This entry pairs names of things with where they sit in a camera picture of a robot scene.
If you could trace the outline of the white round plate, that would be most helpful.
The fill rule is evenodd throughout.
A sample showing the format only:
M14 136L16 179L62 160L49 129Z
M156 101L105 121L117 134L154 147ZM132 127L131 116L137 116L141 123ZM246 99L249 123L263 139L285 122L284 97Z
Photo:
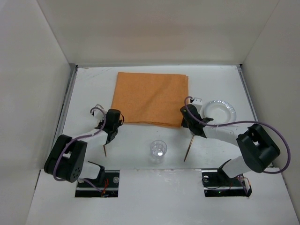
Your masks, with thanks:
M203 110L204 116L212 118L217 124L231 123L236 121L234 107L223 100L212 100L208 102Z

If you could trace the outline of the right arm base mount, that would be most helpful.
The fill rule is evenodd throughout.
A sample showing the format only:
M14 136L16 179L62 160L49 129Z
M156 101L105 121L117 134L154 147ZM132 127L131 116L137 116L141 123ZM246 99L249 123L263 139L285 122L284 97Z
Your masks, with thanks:
M244 174L229 178L223 171L226 161L219 168L202 170L201 183L205 197L250 197L252 187L249 179Z

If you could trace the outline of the copper spoon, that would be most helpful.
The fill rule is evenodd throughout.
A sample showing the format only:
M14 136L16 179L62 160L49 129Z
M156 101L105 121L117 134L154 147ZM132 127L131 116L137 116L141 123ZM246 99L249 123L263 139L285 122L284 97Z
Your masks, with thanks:
M191 146L192 146L192 144L193 144L194 137L195 137L195 135L193 135L192 138L191 138L191 140L190 140L190 143L189 143L189 145L188 145L188 148L187 148L187 151L186 151L186 154L185 154L185 157L184 157L184 162L186 161L186 159L187 159L187 157L188 157L189 151L190 151Z

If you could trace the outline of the orange cloth placemat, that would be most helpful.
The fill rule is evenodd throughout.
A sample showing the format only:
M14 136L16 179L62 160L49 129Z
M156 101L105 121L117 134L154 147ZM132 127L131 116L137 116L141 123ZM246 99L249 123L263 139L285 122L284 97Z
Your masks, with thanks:
M179 128L188 83L187 75L119 72L111 107L126 123Z

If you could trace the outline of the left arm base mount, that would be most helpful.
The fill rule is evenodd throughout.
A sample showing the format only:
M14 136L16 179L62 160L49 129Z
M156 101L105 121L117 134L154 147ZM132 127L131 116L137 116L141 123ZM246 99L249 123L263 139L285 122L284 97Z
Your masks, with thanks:
M119 192L120 171L106 170L93 162L83 164L83 172L77 180L76 198L115 198Z

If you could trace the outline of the clear drinking glass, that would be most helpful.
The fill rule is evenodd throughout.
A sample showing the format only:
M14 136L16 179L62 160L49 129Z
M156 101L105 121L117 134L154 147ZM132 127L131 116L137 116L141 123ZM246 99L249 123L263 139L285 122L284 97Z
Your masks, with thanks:
M155 140L150 145L150 158L155 164L160 164L165 158L167 145L162 140Z

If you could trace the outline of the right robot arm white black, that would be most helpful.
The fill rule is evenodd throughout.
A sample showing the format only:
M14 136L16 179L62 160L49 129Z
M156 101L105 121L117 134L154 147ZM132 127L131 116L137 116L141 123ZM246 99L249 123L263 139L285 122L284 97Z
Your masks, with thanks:
M266 130L257 123L249 127L218 126L213 123L212 118L201 118L192 104L181 107L180 112L183 116L181 125L188 128L193 135L220 140L239 148L240 156L227 160L217 168L214 177L219 182L219 186L224 186L230 182L230 179L249 171L263 173L280 155L279 147Z

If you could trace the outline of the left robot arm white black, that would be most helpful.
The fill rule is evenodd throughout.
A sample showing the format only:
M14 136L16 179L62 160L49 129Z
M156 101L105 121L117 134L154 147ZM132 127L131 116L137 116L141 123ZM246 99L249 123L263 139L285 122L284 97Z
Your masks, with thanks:
M44 165L44 172L53 176L56 181L88 180L101 184L104 180L103 166L88 161L89 150L104 147L117 135L123 125L124 116L117 109L105 111L100 105L90 110L92 116L99 119L91 131L78 137L60 135Z

